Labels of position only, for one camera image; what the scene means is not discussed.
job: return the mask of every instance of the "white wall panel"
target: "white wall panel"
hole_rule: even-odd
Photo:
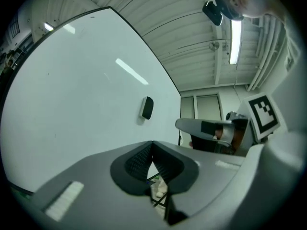
[[[146,121],[138,116],[145,96],[154,101]],[[146,140],[177,144],[180,100],[157,58],[115,12],[85,15],[53,31],[13,80],[0,124],[7,178],[36,191],[91,154]]]

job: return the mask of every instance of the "black camera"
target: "black camera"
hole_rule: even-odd
[[[209,17],[213,24],[219,26],[222,23],[223,16],[220,9],[212,1],[205,2],[202,11]]]

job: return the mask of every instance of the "fluorescent light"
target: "fluorescent light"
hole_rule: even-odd
[[[121,59],[117,58],[115,61],[120,67],[122,67],[127,73],[130,73],[132,76],[134,76],[138,81],[140,81],[144,85],[148,85],[148,82],[142,78],[139,74],[137,74],[130,66],[128,66],[125,62],[123,62]]]
[[[238,62],[240,46],[241,46],[241,21],[230,21],[231,23],[231,45],[229,64],[235,65]]]
[[[70,32],[70,33],[72,33],[72,34],[75,34],[75,32],[76,32],[76,29],[75,29],[74,27],[72,27],[71,25],[69,25],[69,24],[63,26],[63,28],[64,28],[66,31],[68,31],[68,32]]]
[[[52,30],[53,30],[53,26],[51,26],[51,25],[48,24],[48,23],[45,23],[45,28],[46,28],[48,31],[52,31]]]

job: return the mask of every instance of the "ceiling light fixture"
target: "ceiling light fixture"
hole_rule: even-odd
[[[229,64],[235,65],[238,62],[241,47],[242,23],[241,21],[230,21],[231,24],[231,45]]]
[[[45,28],[46,28],[48,31],[52,31],[52,30],[53,30],[53,26],[50,25],[49,23],[46,22],[44,25],[45,25]]]

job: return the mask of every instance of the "cable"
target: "cable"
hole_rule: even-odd
[[[241,102],[241,99],[240,99],[240,97],[239,97],[239,95],[238,95],[238,92],[236,91],[235,88],[234,88],[234,90],[235,90],[235,92],[236,92],[236,94],[237,94],[237,96],[238,96],[238,98],[239,98],[240,103],[242,103],[242,102]]]

